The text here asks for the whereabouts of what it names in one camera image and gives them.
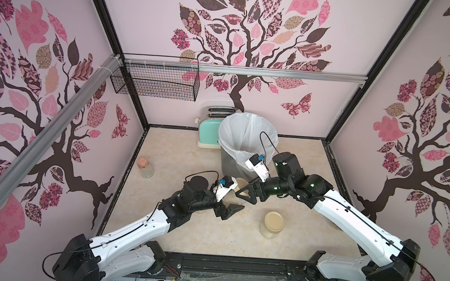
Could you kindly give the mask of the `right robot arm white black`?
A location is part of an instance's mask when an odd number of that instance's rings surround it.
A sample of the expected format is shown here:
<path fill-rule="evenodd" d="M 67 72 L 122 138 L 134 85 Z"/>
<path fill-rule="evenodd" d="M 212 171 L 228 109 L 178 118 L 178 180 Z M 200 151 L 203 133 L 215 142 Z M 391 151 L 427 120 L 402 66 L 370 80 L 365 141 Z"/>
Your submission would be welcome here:
<path fill-rule="evenodd" d="M 244 190 L 244 200 L 256 204 L 270 196 L 290 196 L 329 219 L 364 251 L 361 257 L 344 257 L 325 251 L 309 263 L 324 279 L 346 281 L 410 281 L 419 266 L 419 245 L 388 233 L 351 205 L 323 177 L 305 174 L 297 156 L 283 152 L 273 157 L 277 175 L 271 177 L 266 160 L 250 156 L 245 165 L 257 175 Z"/>

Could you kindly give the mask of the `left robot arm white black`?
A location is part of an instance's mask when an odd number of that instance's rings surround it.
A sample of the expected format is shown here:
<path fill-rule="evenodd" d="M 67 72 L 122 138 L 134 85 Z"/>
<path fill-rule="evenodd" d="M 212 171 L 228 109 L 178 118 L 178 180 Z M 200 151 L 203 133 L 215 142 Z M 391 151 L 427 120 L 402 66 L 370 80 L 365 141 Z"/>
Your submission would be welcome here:
<path fill-rule="evenodd" d="M 236 178 L 230 176 L 213 185 L 193 176 L 139 220 L 105 235 L 88 239 L 80 234 L 70 240 L 58 253 L 52 276 L 55 281 L 112 281 L 138 272 L 156 275 L 166 262 L 156 237 L 181 227 L 195 212 L 213 210 L 217 218 L 229 219 L 243 206 L 226 206 L 222 200 L 237 186 Z"/>

